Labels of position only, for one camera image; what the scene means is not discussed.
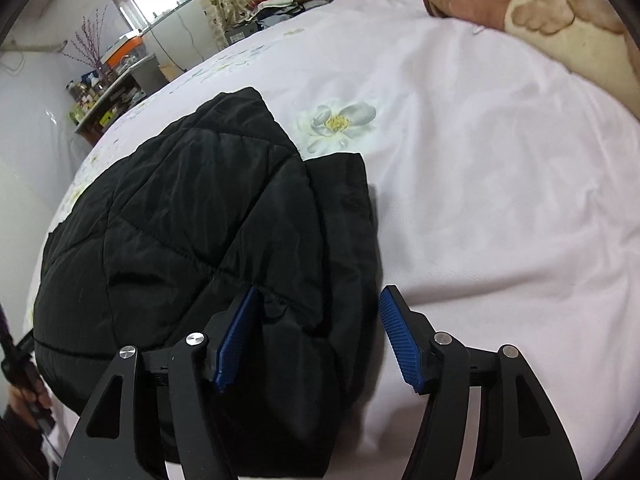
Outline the left hand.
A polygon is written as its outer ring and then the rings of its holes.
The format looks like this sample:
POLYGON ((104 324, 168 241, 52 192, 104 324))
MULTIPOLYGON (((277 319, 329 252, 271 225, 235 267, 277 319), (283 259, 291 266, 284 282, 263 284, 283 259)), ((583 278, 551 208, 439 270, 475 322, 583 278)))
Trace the left hand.
POLYGON ((29 388, 21 388, 12 384, 6 389, 8 392, 9 407, 15 414, 32 429, 38 429, 38 422, 29 408, 30 404, 39 403, 46 410, 52 408, 49 391, 41 378, 37 378, 35 385, 29 388))

